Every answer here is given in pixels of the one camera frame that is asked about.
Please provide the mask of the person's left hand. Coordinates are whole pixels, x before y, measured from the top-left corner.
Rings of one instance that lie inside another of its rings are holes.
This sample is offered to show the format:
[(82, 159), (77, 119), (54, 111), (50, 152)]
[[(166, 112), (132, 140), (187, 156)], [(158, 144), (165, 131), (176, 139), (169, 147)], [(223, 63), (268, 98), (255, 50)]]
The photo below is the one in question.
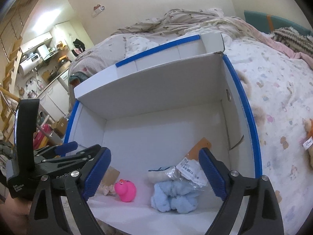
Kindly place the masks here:
[(27, 234), (32, 201), (12, 198), (1, 204), (1, 234)]

